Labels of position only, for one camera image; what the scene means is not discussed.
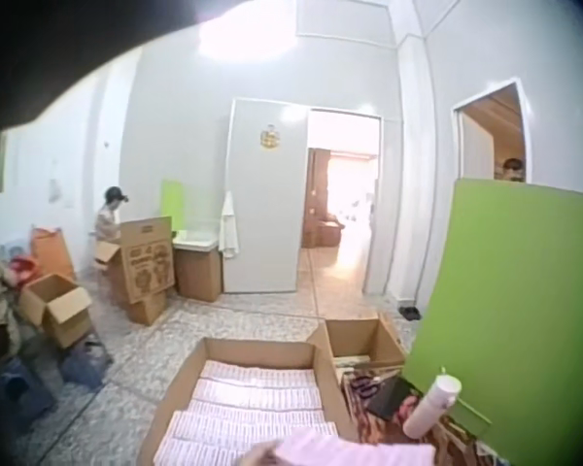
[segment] green board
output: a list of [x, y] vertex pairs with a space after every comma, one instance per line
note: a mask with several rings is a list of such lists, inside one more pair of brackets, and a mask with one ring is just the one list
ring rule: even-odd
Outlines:
[[185, 195], [184, 185], [180, 182], [169, 180], [162, 181], [162, 194], [160, 212], [162, 216], [171, 217], [171, 228], [173, 231], [185, 230]]
[[[516, 466], [570, 464], [583, 442], [583, 194], [456, 184], [440, 274], [405, 377], [440, 367], [490, 420], [481, 438]], [[479, 432], [459, 404], [452, 414]]]

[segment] open doorway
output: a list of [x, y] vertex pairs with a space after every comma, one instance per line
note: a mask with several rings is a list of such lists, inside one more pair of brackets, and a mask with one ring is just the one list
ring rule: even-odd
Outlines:
[[523, 183], [528, 179], [526, 128], [516, 82], [455, 109], [460, 177]]
[[361, 291], [372, 234], [380, 119], [312, 111], [300, 265]]

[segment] towel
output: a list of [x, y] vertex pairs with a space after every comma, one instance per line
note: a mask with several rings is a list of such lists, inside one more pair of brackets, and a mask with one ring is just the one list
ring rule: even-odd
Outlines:
[[240, 252], [240, 245], [237, 240], [237, 226], [235, 225], [235, 212], [233, 211], [233, 196], [230, 191], [227, 191], [224, 195], [218, 249], [223, 253], [225, 259], [235, 257]]

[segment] gold emblem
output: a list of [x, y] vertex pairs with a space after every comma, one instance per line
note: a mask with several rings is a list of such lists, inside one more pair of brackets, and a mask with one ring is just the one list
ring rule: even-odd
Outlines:
[[281, 137], [273, 124], [268, 124], [268, 127], [261, 131], [261, 146], [266, 149], [276, 149], [279, 147]]

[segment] red item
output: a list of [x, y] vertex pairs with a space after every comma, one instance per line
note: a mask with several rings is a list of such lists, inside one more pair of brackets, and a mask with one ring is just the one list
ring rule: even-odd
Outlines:
[[20, 255], [11, 259], [9, 268], [16, 274], [17, 288], [19, 289], [22, 289], [33, 280], [41, 278], [39, 263], [30, 256]]

